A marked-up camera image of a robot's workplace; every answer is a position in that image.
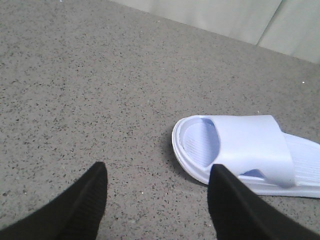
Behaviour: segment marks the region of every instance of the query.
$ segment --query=speckled floor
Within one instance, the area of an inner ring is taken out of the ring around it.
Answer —
[[[215,239],[176,121],[271,114],[320,142],[319,65],[106,0],[0,4],[0,228],[104,161],[98,240]],[[263,199],[320,233],[320,200]]]

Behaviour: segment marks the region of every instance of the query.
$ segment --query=gray floor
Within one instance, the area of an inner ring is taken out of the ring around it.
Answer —
[[[102,0],[0,7],[0,228],[108,168],[98,238],[215,239],[176,121],[271,114],[320,142],[320,66]],[[320,233],[320,202],[263,197]]]

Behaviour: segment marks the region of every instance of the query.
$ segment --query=white wall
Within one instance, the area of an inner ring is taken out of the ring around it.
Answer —
[[[113,0],[320,63],[320,0]]]

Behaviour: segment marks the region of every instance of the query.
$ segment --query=white slide sandal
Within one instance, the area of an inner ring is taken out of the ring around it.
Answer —
[[[183,169],[208,184],[223,164],[258,195],[320,198],[320,145],[286,134],[271,115],[195,115],[172,131]]]

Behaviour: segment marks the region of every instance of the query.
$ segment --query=textured footbed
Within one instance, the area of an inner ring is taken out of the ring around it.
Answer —
[[[320,186],[320,145],[284,133],[294,164],[298,186]],[[215,125],[208,118],[188,123],[181,131],[180,142],[185,152],[198,165],[209,166],[218,156],[220,144]]]

